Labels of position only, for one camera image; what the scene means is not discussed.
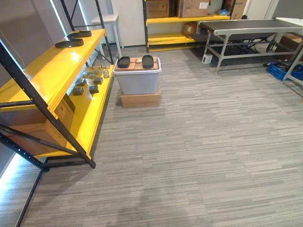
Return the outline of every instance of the cardboard box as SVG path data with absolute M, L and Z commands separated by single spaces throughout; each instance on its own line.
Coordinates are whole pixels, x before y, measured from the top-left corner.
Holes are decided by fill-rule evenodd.
M 169 0 L 146 1 L 147 18 L 169 17 Z
M 74 111 L 75 106 L 67 95 L 64 96 L 55 109 L 60 121 L 68 129 L 71 127 Z M 15 130 L 63 147 L 67 144 L 64 136 L 37 108 L 0 113 L 0 118 L 2 122 Z M 8 133 L 6 135 L 34 156 L 56 151 L 56 149 L 32 142 L 20 136 Z
M 161 92 L 156 94 L 121 95 L 123 107 L 157 107 L 160 105 Z
M 190 38 L 189 34 L 195 34 L 197 32 L 197 22 L 188 22 L 183 25 L 182 34 L 187 38 Z
M 283 44 L 284 46 L 296 50 L 300 42 L 302 41 L 302 38 L 297 35 L 284 35 L 282 36 L 280 40 L 280 44 Z M 275 52 L 288 52 L 287 49 L 284 49 L 283 47 L 277 46 Z M 292 55 L 278 55 L 277 58 L 284 60 L 284 59 L 291 59 Z
M 207 16 L 209 0 L 179 0 L 178 17 Z
M 224 9 L 228 10 L 231 20 L 242 19 L 247 0 L 226 0 Z

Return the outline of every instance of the blue plastic crate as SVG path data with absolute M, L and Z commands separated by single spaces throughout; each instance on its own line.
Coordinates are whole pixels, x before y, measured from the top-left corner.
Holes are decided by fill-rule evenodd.
M 266 71 L 278 80 L 283 80 L 284 76 L 286 75 L 284 70 L 279 69 L 273 63 L 270 63 Z M 303 80 L 303 65 L 300 66 L 300 70 L 298 72 L 292 72 L 291 75 L 297 79 Z

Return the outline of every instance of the plastic storage bin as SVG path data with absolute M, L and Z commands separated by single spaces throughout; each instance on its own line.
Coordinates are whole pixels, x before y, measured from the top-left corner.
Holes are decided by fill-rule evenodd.
M 160 59 L 159 69 L 140 71 L 116 71 L 117 62 L 113 74 L 116 75 L 124 95 L 155 94 L 158 90 L 158 77 L 162 71 Z
M 284 76 L 286 75 L 285 71 L 279 69 L 273 63 L 267 67 L 266 71 L 278 80 L 283 80 Z M 303 65 L 300 66 L 300 70 L 298 72 L 292 72 L 291 75 L 297 79 L 303 80 Z

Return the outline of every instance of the small white box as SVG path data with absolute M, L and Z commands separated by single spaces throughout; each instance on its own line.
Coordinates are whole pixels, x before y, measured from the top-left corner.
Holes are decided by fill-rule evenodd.
M 203 64 L 210 64 L 212 62 L 213 55 L 212 54 L 204 54 L 202 58 Z

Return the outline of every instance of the yellow shelf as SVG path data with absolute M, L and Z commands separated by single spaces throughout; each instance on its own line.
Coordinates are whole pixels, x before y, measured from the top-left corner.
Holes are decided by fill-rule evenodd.
M 91 32 L 92 36 L 82 38 L 83 46 L 71 48 L 52 46 L 23 70 L 31 84 L 48 104 L 50 111 L 55 110 L 105 34 L 104 29 Z M 27 100 L 30 100 L 29 97 L 13 79 L 0 88 L 0 103 Z M 24 108 L 35 108 L 35 106 L 6 107 L 1 110 L 10 111 Z
M 89 158 L 91 158 L 89 155 L 91 146 L 95 138 L 97 127 L 104 108 L 110 82 L 113 78 L 112 71 L 113 65 L 111 65 L 109 69 L 110 77 L 103 79 L 103 83 L 98 85 L 98 93 L 91 95 L 88 85 L 85 85 L 83 87 L 84 92 L 81 96 L 74 96 L 72 93 L 70 94 L 70 99 L 76 107 L 70 132 L 87 152 Z M 87 79 L 87 81 L 90 86 L 93 85 L 93 79 Z M 75 150 L 69 143 L 67 144 L 66 148 Z M 52 153 L 38 155 L 36 157 L 54 157 L 65 155 L 70 154 L 64 151 L 55 151 Z
M 193 43 L 194 39 L 187 38 L 182 33 L 149 35 L 148 45 Z
M 196 45 L 186 45 L 186 46 L 171 46 L 171 47 L 159 47 L 159 48 L 150 48 L 150 52 L 159 52 L 159 51 L 174 51 L 174 50 L 184 50 L 184 49 L 190 49 L 190 48 L 197 48 L 201 47 L 200 44 Z
M 213 15 L 205 17 L 188 17 L 188 18 L 179 18 L 179 17 L 161 17 L 161 18 L 150 18 L 146 20 L 146 23 L 149 24 L 159 24 L 159 23 L 173 23 L 173 22 L 189 22 L 189 21 L 199 21 L 199 20 L 229 20 L 229 16 Z

